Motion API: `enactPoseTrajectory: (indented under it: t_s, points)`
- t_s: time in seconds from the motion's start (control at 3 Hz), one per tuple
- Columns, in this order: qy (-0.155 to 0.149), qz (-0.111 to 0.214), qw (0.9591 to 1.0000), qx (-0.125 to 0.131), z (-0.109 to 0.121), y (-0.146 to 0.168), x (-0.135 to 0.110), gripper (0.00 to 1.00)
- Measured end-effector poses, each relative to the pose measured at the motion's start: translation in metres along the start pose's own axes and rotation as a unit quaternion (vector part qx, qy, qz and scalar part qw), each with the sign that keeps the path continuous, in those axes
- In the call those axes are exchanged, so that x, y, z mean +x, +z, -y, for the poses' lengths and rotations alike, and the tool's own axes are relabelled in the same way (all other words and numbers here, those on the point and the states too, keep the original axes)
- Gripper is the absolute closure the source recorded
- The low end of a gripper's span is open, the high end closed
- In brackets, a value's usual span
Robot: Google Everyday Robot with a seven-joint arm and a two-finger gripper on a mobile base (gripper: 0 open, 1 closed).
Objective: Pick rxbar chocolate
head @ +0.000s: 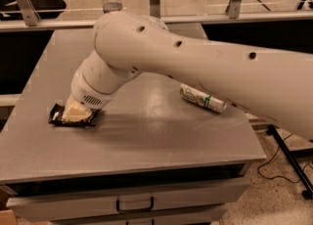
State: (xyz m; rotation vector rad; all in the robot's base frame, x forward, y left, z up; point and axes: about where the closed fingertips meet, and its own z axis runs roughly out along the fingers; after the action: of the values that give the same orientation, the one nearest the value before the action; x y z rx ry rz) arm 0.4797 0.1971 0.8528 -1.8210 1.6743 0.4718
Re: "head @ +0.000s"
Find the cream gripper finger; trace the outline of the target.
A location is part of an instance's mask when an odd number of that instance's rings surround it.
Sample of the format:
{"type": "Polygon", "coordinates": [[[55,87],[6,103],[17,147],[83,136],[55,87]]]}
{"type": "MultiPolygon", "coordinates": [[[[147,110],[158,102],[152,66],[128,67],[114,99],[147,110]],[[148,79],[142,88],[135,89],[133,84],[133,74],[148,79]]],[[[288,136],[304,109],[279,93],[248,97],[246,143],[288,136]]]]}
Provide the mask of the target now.
{"type": "Polygon", "coordinates": [[[77,102],[72,95],[69,95],[65,109],[62,115],[62,119],[65,121],[80,121],[88,118],[92,114],[89,108],[86,108],[79,102],[77,102]]]}

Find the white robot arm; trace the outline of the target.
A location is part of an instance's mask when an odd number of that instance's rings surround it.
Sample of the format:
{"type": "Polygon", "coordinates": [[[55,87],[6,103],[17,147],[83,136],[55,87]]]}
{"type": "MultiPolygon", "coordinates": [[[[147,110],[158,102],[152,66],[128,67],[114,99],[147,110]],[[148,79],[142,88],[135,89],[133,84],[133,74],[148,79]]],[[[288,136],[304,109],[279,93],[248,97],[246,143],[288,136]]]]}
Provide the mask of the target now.
{"type": "Polygon", "coordinates": [[[173,78],[306,140],[313,139],[313,60],[305,53],[190,38],[154,17],[101,15],[75,72],[67,118],[102,109],[143,72],[173,78]]]}

